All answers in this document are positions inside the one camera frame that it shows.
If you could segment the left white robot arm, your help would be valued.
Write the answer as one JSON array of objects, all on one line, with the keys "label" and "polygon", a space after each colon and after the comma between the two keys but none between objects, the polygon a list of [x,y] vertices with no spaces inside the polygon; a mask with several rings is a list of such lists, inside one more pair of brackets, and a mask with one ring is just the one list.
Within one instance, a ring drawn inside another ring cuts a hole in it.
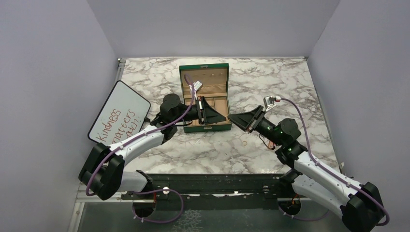
[{"label": "left white robot arm", "polygon": [[79,180],[86,185],[85,194],[101,200],[124,191],[134,192],[142,199],[150,196],[149,177],[142,171],[126,172],[125,166],[169,141],[177,132],[178,122],[195,120],[207,125],[226,121],[226,116],[213,109],[204,97],[192,98],[189,105],[184,105],[178,95],[166,95],[159,113],[144,130],[118,143],[98,143],[92,148],[79,174]]}]

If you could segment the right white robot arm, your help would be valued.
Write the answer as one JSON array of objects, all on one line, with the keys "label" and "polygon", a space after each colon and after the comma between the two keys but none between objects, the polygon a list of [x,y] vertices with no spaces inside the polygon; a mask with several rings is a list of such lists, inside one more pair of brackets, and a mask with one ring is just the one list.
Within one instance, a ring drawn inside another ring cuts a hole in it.
[{"label": "right white robot arm", "polygon": [[286,197],[294,193],[308,197],[341,218],[351,232],[369,232],[389,222],[378,188],[362,184],[319,161],[308,147],[297,141],[301,131],[294,119],[277,125],[265,118],[258,106],[252,111],[230,114],[229,120],[245,132],[256,131],[274,145],[277,158],[291,168],[281,177],[279,191]]}]

